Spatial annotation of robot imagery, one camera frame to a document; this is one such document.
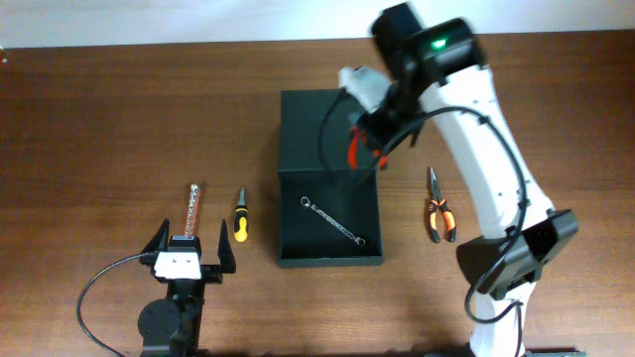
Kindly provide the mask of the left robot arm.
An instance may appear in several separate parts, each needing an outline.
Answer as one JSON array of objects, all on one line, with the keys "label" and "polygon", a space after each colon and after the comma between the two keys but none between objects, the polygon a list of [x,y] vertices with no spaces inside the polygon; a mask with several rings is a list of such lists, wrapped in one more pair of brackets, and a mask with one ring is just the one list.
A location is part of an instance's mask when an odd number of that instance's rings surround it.
[{"label": "left robot arm", "polygon": [[164,220],[142,250],[140,263],[152,277],[167,286],[164,297],[141,310],[138,331],[143,338],[144,356],[205,356],[199,347],[205,289],[220,285],[236,272],[228,238],[227,223],[220,225],[217,264],[203,264],[200,239],[195,235],[170,235],[170,221]]}]

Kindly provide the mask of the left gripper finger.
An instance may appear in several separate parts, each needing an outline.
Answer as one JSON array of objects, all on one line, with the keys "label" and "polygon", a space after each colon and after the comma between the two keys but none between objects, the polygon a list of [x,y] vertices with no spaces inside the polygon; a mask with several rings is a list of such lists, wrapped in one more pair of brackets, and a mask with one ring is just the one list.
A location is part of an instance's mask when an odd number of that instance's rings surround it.
[{"label": "left gripper finger", "polygon": [[169,238],[170,220],[165,218],[160,225],[158,231],[150,239],[150,241],[141,250],[141,253],[154,253],[156,251],[163,251]]},{"label": "left gripper finger", "polygon": [[219,240],[217,246],[217,257],[219,259],[220,269],[223,274],[236,273],[236,261],[231,248],[228,236],[227,222],[225,219],[221,221]]}]

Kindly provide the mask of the orange black long-nose pliers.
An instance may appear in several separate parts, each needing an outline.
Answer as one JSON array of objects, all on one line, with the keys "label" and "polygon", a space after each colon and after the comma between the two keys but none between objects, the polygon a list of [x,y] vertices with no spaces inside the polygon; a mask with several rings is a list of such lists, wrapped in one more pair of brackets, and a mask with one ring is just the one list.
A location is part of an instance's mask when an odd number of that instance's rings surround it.
[{"label": "orange black long-nose pliers", "polygon": [[445,220],[447,228],[447,241],[453,243],[456,240],[456,221],[450,210],[447,200],[443,198],[438,179],[432,167],[429,167],[429,192],[427,223],[428,231],[434,243],[441,242],[441,235],[437,227],[437,213],[440,212]]}]

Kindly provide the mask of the silver ring spanner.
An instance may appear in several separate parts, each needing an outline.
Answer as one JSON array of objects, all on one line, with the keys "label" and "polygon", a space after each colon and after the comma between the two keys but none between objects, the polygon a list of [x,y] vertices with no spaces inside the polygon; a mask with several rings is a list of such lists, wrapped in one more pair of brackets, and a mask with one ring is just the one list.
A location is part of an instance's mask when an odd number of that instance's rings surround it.
[{"label": "silver ring spanner", "polygon": [[307,208],[311,209],[312,211],[314,211],[316,214],[318,214],[320,217],[322,217],[326,222],[328,222],[331,226],[333,226],[336,230],[338,230],[344,236],[346,236],[348,239],[353,241],[357,246],[365,246],[366,245],[366,241],[363,238],[361,238],[359,236],[356,236],[351,231],[349,231],[347,228],[342,226],[339,222],[337,222],[330,215],[328,215],[323,210],[321,210],[317,205],[315,205],[308,197],[302,196],[300,198],[300,204],[302,206],[307,207]]}]

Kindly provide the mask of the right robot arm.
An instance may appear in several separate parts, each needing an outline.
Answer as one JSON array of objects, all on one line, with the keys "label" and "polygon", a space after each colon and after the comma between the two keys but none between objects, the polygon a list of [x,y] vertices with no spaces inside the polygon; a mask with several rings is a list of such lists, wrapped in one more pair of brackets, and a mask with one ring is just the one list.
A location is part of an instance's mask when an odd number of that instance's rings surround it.
[{"label": "right robot arm", "polygon": [[363,107],[355,128],[381,166],[427,123],[442,134],[472,196],[481,233],[456,249],[473,321],[466,356],[525,356],[529,299],[545,266],[578,230],[528,169],[506,123],[493,73],[460,18],[425,27],[408,4],[385,9],[371,27],[386,72],[344,70],[339,84]]}]

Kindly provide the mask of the red small cutting pliers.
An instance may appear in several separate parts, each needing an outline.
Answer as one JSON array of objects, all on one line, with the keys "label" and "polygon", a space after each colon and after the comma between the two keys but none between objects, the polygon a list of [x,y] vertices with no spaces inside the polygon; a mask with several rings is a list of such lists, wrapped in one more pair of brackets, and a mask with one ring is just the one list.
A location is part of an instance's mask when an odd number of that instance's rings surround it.
[{"label": "red small cutting pliers", "polygon": [[[357,170],[357,154],[358,148],[360,144],[366,145],[368,143],[366,132],[359,127],[351,127],[349,129],[349,144],[346,154],[347,165],[352,170]],[[370,149],[370,153],[373,155],[374,159],[378,159],[378,168],[380,170],[385,170],[388,166],[388,157],[386,155],[382,155],[379,149]]]}]

